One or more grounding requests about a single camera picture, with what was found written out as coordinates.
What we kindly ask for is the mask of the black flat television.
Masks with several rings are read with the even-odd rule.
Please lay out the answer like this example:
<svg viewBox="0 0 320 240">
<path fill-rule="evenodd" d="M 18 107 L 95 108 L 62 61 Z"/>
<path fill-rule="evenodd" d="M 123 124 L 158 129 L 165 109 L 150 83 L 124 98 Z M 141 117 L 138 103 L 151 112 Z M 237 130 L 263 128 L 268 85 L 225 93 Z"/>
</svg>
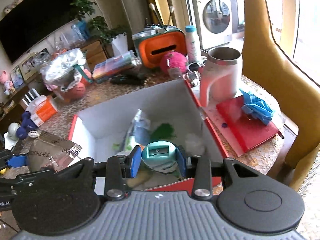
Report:
<svg viewBox="0 0 320 240">
<path fill-rule="evenodd" d="M 73 0 L 24 0 L 1 20 L 1 45 L 14 63 L 52 32 L 75 19 Z"/>
</svg>

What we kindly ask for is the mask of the yellow giraffe plush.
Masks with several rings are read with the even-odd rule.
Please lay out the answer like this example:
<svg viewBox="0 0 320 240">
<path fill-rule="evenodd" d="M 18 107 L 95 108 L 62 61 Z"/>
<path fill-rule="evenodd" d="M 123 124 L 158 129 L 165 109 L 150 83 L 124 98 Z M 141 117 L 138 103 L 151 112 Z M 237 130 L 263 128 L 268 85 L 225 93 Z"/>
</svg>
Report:
<svg viewBox="0 0 320 240">
<path fill-rule="evenodd" d="M 274 40 L 266 0 L 244 0 L 243 74 L 274 96 L 297 126 L 298 135 L 285 157 L 294 168 L 290 187 L 307 185 L 319 156 L 319 87 L 298 74 L 297 66 Z"/>
</svg>

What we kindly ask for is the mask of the red notebook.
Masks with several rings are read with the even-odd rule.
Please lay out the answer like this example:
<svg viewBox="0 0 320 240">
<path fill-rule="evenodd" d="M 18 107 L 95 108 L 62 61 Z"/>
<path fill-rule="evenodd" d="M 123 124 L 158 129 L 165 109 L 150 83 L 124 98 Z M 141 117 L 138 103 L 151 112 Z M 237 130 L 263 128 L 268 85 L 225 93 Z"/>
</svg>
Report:
<svg viewBox="0 0 320 240">
<path fill-rule="evenodd" d="M 250 117 L 241 109 L 242 106 L 244 97 L 238 96 L 218 103 L 216 109 L 231 129 L 241 150 L 246 153 L 275 137 L 279 129 L 273 122 L 265 125 L 261 120 Z"/>
</svg>

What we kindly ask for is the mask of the black remote control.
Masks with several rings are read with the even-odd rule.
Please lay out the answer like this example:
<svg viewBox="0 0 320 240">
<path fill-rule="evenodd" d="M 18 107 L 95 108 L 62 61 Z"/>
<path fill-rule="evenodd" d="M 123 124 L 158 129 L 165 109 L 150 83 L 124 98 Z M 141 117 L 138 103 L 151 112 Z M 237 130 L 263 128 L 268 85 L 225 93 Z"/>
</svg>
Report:
<svg viewBox="0 0 320 240">
<path fill-rule="evenodd" d="M 110 78 L 110 83 L 114 85 L 134 85 L 142 86 L 146 78 L 140 78 L 132 74 L 117 74 Z"/>
</svg>

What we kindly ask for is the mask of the orange tissue pack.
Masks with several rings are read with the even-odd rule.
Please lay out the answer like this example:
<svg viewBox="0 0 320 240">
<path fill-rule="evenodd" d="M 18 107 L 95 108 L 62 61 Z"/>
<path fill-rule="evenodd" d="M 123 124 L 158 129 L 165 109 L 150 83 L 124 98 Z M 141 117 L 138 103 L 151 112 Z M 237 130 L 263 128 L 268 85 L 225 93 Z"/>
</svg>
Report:
<svg viewBox="0 0 320 240">
<path fill-rule="evenodd" d="M 53 98 L 44 95 L 29 103 L 25 111 L 30 113 L 30 119 L 37 127 L 40 127 L 58 112 Z"/>
</svg>

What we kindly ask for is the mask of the white green wipes packet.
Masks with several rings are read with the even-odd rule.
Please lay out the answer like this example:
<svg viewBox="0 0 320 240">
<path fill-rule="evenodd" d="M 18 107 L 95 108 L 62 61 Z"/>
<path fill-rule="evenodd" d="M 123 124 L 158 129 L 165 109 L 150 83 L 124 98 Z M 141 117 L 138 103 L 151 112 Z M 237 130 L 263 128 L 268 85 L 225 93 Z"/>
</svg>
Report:
<svg viewBox="0 0 320 240">
<path fill-rule="evenodd" d="M 150 142 L 151 121 L 139 109 L 132 119 L 130 126 L 120 144 L 113 144 L 112 149 L 117 153 L 131 152 L 135 146 L 146 146 Z"/>
</svg>

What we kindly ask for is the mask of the potted green plant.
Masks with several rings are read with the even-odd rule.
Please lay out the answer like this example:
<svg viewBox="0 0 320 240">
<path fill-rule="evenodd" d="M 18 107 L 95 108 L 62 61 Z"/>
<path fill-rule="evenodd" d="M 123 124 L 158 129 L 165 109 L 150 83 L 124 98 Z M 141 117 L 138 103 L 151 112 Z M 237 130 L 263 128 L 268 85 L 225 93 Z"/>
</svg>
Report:
<svg viewBox="0 0 320 240">
<path fill-rule="evenodd" d="M 101 39 L 103 45 L 109 45 L 120 35 L 127 36 L 127 28 L 118 25 L 108 26 L 107 19 L 97 0 L 72 0 L 71 6 L 75 9 L 75 18 L 86 20 L 89 33 Z"/>
</svg>

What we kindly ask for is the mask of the silver foil snack bag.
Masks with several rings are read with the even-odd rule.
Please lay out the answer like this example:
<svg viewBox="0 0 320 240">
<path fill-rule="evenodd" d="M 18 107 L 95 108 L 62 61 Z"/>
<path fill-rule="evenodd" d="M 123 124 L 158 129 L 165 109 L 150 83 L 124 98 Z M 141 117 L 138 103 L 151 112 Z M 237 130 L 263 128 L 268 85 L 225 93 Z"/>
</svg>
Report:
<svg viewBox="0 0 320 240">
<path fill-rule="evenodd" d="M 70 140 L 63 139 L 52 133 L 42 131 L 40 135 L 33 140 L 31 145 L 27 164 L 30 172 L 52 169 L 59 172 L 67 168 L 71 163 L 81 160 L 79 154 L 82 147 Z"/>
</svg>

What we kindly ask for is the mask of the pink steel mug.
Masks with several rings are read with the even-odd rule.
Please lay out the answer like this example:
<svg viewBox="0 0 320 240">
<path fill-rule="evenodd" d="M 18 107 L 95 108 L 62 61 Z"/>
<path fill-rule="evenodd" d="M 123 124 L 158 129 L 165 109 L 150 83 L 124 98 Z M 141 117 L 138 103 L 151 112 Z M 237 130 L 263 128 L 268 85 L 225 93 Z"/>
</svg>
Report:
<svg viewBox="0 0 320 240">
<path fill-rule="evenodd" d="M 242 75 L 242 54 L 230 47 L 208 51 L 200 83 L 200 104 L 207 107 L 210 98 L 223 102 L 235 97 Z"/>
</svg>

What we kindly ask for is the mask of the pink fuzzy plush ball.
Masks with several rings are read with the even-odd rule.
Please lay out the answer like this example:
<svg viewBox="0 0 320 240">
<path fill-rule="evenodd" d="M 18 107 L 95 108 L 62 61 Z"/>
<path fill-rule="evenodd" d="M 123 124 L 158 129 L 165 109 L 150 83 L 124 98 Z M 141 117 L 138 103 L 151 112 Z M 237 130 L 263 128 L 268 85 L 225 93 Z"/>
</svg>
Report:
<svg viewBox="0 0 320 240">
<path fill-rule="evenodd" d="M 160 69 L 165 73 L 169 74 L 169 70 L 177 68 L 182 74 L 185 73 L 188 65 L 187 58 L 176 51 L 167 52 L 160 61 Z"/>
</svg>

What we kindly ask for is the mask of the beige oval stone soap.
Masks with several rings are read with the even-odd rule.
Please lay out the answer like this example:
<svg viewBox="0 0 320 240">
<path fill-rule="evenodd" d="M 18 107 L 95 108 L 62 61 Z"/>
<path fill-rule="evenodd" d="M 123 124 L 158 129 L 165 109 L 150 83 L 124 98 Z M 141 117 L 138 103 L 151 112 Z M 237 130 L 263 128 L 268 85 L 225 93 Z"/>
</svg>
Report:
<svg viewBox="0 0 320 240">
<path fill-rule="evenodd" d="M 146 181 L 148 181 L 151 178 L 151 176 L 152 176 L 151 172 L 147 170 L 141 170 L 141 171 L 138 171 L 135 178 L 128 178 L 126 180 L 126 184 L 129 188 L 133 189 L 145 183 Z"/>
</svg>

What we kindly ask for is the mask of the orange green storage box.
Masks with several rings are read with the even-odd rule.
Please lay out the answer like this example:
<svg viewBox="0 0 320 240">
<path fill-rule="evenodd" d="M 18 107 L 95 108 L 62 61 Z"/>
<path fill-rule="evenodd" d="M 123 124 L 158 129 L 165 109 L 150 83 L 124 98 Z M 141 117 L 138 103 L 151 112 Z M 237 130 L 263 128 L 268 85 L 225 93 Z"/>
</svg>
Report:
<svg viewBox="0 0 320 240">
<path fill-rule="evenodd" d="M 143 31 L 132 35 L 138 57 L 144 67 L 159 67 L 162 57 L 169 51 L 187 55 L 183 31 L 172 25 L 148 25 Z"/>
</svg>

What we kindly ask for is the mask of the framed photo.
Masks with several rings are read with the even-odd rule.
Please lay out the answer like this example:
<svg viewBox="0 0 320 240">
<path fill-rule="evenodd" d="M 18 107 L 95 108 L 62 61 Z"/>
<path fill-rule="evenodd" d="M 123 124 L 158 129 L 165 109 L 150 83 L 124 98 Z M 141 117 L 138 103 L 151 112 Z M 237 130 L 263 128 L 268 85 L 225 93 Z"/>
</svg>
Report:
<svg viewBox="0 0 320 240">
<path fill-rule="evenodd" d="M 34 75 L 37 70 L 33 64 L 36 57 L 35 53 L 31 53 L 27 59 L 20 63 L 19 68 L 24 81 L 27 81 L 32 75 Z"/>
</svg>

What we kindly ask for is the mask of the colourful bead organizer box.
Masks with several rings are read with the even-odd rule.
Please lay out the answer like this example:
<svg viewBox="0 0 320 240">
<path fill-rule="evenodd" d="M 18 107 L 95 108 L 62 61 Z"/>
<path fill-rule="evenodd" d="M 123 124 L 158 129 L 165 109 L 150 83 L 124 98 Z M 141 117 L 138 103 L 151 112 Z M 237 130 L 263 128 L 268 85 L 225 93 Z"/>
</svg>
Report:
<svg viewBox="0 0 320 240">
<path fill-rule="evenodd" d="M 133 68 L 135 55 L 132 50 L 119 56 L 114 56 L 95 66 L 92 77 L 96 83 L 102 83 L 110 77 L 119 74 L 122 71 Z"/>
</svg>

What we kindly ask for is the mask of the clear plastic bag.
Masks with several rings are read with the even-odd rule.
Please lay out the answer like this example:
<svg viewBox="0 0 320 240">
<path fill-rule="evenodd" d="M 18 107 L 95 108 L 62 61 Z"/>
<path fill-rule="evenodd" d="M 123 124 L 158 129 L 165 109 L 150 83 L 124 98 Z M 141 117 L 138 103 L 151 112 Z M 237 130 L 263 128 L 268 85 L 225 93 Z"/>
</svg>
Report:
<svg viewBox="0 0 320 240">
<path fill-rule="evenodd" d="M 191 155 L 203 155 L 206 147 L 203 139 L 194 133 L 188 133 L 185 137 L 185 151 Z"/>
</svg>

